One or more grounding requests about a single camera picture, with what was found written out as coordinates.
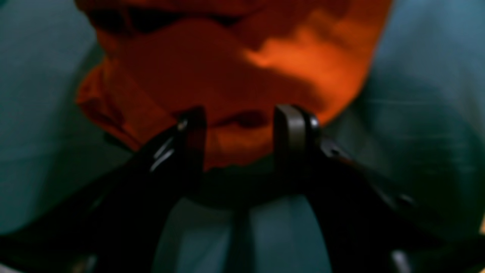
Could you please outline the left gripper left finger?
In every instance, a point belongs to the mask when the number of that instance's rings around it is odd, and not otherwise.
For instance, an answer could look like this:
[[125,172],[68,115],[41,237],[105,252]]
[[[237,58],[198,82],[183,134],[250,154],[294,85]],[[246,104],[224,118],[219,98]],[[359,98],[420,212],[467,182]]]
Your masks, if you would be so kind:
[[204,168],[206,112],[194,107],[128,162],[1,236],[1,264],[23,273],[149,273],[168,215]]

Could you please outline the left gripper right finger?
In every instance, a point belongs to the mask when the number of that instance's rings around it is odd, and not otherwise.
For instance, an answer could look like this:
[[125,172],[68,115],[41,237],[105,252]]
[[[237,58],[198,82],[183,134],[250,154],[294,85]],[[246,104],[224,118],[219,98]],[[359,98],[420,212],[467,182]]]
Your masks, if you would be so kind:
[[317,117],[291,104],[274,108],[274,167],[308,200],[334,273],[478,273],[484,236],[450,241],[442,220],[322,132]]

